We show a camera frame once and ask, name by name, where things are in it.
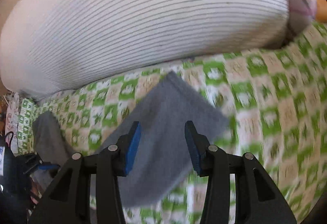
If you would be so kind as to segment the grey sweatpants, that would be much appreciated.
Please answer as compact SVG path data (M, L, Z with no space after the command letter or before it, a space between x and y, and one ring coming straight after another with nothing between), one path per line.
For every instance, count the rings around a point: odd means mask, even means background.
M192 164L184 135L187 121L192 121L197 132L210 142L228 127L228 118L173 72L150 90L101 148L116 143L134 121L141 125L135 162L128 176L118 179L124 207L158 203L190 173Z

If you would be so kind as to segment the floral pink white pillow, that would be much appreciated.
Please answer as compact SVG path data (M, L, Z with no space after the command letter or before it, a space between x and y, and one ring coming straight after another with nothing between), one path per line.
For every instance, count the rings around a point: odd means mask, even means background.
M12 93L10 96L7 96L6 99L8 104L6 112L5 132L13 132L13 136L17 137L20 96L18 93Z

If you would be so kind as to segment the white striped bolster pillow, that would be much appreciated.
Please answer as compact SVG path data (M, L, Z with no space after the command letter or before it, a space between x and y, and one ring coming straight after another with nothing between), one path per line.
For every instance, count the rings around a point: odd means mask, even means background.
M277 46L288 0L1 0L1 80L40 99L178 58Z

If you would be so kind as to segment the green white patterned quilt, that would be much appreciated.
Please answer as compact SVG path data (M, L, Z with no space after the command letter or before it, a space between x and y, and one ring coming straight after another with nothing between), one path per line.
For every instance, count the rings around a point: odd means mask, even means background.
M326 25L312 23L281 50L259 50L163 63L59 93L40 104L23 99L18 153L33 151L32 122L45 111L68 143L92 153L168 72L177 73L230 126L217 145L251 152L281 190L297 221L326 186Z

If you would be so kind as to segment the orange floral cushion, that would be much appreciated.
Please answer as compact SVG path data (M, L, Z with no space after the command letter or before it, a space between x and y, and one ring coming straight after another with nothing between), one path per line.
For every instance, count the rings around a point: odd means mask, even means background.
M317 13L315 19L319 22L327 22L327 2L326 0L317 0Z

